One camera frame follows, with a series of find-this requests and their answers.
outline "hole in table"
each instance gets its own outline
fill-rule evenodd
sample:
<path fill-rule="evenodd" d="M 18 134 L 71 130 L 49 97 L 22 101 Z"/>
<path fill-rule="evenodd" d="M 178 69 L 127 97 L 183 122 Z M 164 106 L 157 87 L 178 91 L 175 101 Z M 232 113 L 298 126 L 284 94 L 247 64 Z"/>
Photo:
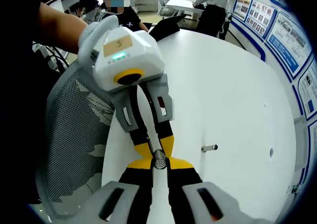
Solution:
<path fill-rule="evenodd" d="M 269 150 L 269 156 L 272 158 L 272 156 L 273 156 L 273 153 L 274 153 L 274 150 L 273 150 L 273 148 L 271 148 L 270 150 Z"/>

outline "black t-shirt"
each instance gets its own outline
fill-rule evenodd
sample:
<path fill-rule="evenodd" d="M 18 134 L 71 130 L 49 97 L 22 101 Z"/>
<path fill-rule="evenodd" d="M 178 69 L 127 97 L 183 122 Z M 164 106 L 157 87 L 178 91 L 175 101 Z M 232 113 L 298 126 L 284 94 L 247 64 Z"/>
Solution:
<path fill-rule="evenodd" d="M 41 0 L 14 2 L 4 0 L 15 15 L 4 21 L 5 43 L 2 51 L 2 122 L 5 147 L 15 175 L 15 195 L 34 196 L 34 171 L 39 148 L 44 147 L 44 118 L 48 66 L 41 64 L 32 51 L 33 35 Z"/>
<path fill-rule="evenodd" d="M 113 14 L 106 12 L 106 14 L 102 16 L 102 19 L 109 17 L 111 15 Z M 119 25 L 129 28 L 133 32 L 141 30 L 139 25 L 141 20 L 130 6 L 125 7 L 123 13 L 116 14 L 116 16 L 119 19 Z"/>

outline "person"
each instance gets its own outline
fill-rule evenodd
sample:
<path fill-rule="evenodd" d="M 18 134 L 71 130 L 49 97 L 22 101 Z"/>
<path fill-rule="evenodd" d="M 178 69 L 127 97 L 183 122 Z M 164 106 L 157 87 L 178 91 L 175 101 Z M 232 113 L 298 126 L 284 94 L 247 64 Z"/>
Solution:
<path fill-rule="evenodd" d="M 19 3 L 11 5 L 20 11 Z M 56 81 L 50 69 L 32 51 L 32 43 L 56 46 L 78 53 L 78 41 L 87 23 L 80 18 L 59 12 L 41 0 L 28 0 L 23 14 L 3 24 L 2 141 L 6 141 L 12 163 L 7 167 L 12 177 L 6 177 L 14 187 L 10 193 L 14 202 L 38 203 L 35 170 L 41 147 L 44 147 L 46 99 Z"/>
<path fill-rule="evenodd" d="M 126 0 L 104 0 L 101 7 L 104 7 L 106 12 L 100 17 L 100 20 L 110 15 L 116 15 L 119 20 L 119 25 L 129 28 L 131 31 L 144 30 L 148 32 L 149 30 L 141 22 L 139 16 L 131 6 L 125 6 L 124 1 Z"/>
<path fill-rule="evenodd" d="M 226 10 L 227 11 L 226 19 L 225 19 L 225 22 L 223 24 L 222 31 L 219 33 L 219 38 L 222 40 L 225 40 L 225 38 L 226 38 L 226 34 L 228 32 L 230 22 L 232 20 L 233 8 L 234 8 L 236 1 L 237 0 L 228 0 L 227 10 Z"/>
<path fill-rule="evenodd" d="M 81 17 L 81 19 L 88 24 L 96 22 L 101 13 L 98 0 L 80 0 L 79 3 L 80 2 L 84 2 L 85 5 L 85 14 Z"/>
<path fill-rule="evenodd" d="M 203 11 L 197 25 L 197 32 L 216 37 L 220 31 L 226 16 L 226 7 L 228 0 L 196 0 L 194 7 L 207 2 L 207 7 Z"/>
<path fill-rule="evenodd" d="M 81 13 L 83 11 L 83 8 L 82 7 L 78 7 L 78 12 L 77 12 L 77 16 L 80 17 L 81 16 Z"/>

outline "poster board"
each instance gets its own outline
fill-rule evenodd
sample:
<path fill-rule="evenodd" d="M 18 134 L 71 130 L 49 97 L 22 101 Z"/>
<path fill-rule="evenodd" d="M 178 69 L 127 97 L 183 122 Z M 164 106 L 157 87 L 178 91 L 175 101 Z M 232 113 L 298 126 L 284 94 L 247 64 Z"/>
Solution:
<path fill-rule="evenodd" d="M 312 52 L 304 31 L 281 12 L 267 42 L 285 62 L 293 78 L 300 72 Z"/>
<path fill-rule="evenodd" d="M 308 120 L 317 113 L 317 62 L 315 59 L 299 79 L 298 91 Z"/>
<path fill-rule="evenodd" d="M 245 21 L 252 0 L 237 0 L 233 14 Z"/>
<path fill-rule="evenodd" d="M 317 120 L 309 125 L 310 147 L 313 146 L 315 153 L 317 152 Z"/>
<path fill-rule="evenodd" d="M 263 37 L 273 20 L 274 8 L 262 3 L 258 0 L 252 0 L 252 6 L 247 15 L 246 24 L 248 24 L 253 31 Z"/>

